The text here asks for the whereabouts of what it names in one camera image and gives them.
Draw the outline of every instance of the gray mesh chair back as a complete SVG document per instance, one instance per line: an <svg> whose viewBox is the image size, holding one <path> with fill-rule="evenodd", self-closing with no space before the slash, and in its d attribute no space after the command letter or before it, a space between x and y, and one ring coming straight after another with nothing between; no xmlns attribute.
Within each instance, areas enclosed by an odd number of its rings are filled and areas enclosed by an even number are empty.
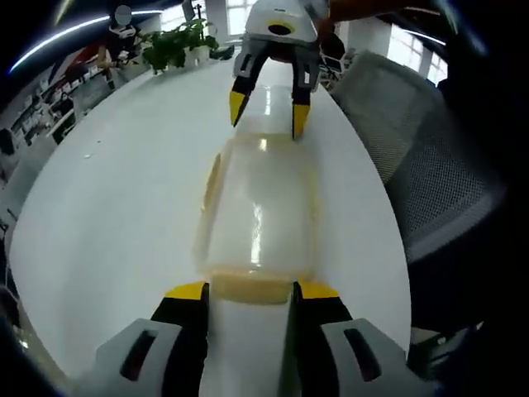
<svg viewBox="0 0 529 397"><path fill-rule="evenodd" d="M363 52L331 94L379 171L408 263L466 233L502 202L498 173L464 139L441 92L413 70Z"/></svg>

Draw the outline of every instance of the window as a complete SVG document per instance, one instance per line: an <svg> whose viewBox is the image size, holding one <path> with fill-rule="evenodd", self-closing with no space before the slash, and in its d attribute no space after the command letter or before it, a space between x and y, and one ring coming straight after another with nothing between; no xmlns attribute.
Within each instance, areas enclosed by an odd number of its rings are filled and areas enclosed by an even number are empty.
<svg viewBox="0 0 529 397"><path fill-rule="evenodd" d="M422 61L422 42L397 25L392 25L388 58L418 72Z"/></svg>
<svg viewBox="0 0 529 397"><path fill-rule="evenodd" d="M428 70L428 79L435 85L448 77L448 64L441 59L438 54L431 57L430 70Z"/></svg>
<svg viewBox="0 0 529 397"><path fill-rule="evenodd" d="M206 15L206 2L205 0L193 0L193 6L200 4L202 8L200 9L200 16L202 19L207 19ZM198 18L197 10L195 9L195 17ZM178 26L182 25L185 22L185 16L183 14L182 6L169 7L162 11L160 16L161 28L162 31L172 31ZM204 35L207 36L207 28L204 28Z"/></svg>
<svg viewBox="0 0 529 397"><path fill-rule="evenodd" d="M245 32L246 20L256 0L226 0L228 14L228 34L242 35Z"/></svg>

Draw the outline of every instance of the white table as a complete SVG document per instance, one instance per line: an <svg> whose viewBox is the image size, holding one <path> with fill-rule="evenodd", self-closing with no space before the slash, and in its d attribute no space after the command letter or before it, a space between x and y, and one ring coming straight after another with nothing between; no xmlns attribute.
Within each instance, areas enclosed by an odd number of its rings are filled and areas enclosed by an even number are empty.
<svg viewBox="0 0 529 397"><path fill-rule="evenodd" d="M265 67L260 81L271 84L284 66ZM86 370L96 348L133 320L149 318L165 291L200 279L191 247L212 162L234 133L231 68L133 80L73 129L36 181L10 260L29 318L67 375ZM276 103L256 91L241 126L289 124L288 105ZM268 117L252 117L263 104ZM360 139L321 88L302 144L320 175L320 278L354 318L407 351L410 296L393 210Z"/></svg>

